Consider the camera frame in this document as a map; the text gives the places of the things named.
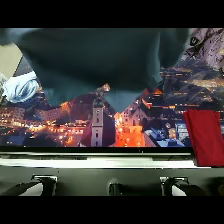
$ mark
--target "dark gray cloth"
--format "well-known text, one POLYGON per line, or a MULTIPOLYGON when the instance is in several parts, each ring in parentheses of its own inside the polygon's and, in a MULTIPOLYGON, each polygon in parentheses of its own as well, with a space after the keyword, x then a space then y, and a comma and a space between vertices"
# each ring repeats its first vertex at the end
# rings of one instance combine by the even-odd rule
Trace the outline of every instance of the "dark gray cloth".
POLYGON ((162 80, 190 35, 187 28, 10 28, 0 41, 14 42, 39 78, 51 106, 108 83, 106 100, 123 111, 145 88, 162 80))

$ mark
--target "cityscape print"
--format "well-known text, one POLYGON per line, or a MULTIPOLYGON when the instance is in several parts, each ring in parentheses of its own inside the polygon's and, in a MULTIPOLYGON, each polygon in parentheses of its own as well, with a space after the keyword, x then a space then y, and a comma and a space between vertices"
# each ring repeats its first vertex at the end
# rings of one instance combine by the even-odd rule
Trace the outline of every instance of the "cityscape print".
MULTIPOLYGON (((23 57, 14 76, 31 71, 23 57)), ((122 113, 104 99, 108 84, 58 107, 48 104, 42 88, 23 103, 10 103, 1 96, 0 145, 191 147, 183 118, 188 109, 220 112, 224 135, 222 74, 188 58, 172 68, 161 68, 160 75, 163 81, 158 88, 145 89, 122 113)))

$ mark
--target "red cloth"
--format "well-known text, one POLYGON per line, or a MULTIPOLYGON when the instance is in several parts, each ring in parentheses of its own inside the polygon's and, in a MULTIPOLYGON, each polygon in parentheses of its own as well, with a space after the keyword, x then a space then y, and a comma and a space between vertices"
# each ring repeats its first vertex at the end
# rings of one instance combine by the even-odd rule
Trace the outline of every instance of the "red cloth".
POLYGON ((224 166, 224 140, 220 114, 212 110, 184 113, 198 166, 224 166))

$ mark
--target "tower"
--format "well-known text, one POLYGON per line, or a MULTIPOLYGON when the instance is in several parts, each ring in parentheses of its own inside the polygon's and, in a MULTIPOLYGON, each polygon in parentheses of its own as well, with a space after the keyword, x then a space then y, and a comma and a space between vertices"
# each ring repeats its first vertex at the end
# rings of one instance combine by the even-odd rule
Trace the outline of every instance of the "tower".
POLYGON ((91 147, 102 146, 103 141, 103 102, 96 99, 93 102, 93 123, 91 147))

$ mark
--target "folded cloth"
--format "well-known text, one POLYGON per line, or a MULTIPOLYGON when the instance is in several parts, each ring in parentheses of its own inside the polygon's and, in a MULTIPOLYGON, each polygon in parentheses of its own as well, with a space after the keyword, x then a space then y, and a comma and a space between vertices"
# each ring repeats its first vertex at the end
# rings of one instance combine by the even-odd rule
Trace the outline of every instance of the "folded cloth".
POLYGON ((25 102, 30 99, 39 88, 34 72, 11 77, 3 84, 3 96, 12 103, 25 102))
POLYGON ((172 67, 189 38, 188 28, 0 28, 0 44, 19 47, 51 106, 108 83, 105 99, 119 112, 158 86, 160 67, 172 67))
POLYGON ((188 110, 184 113, 198 166, 224 166, 220 113, 188 110))

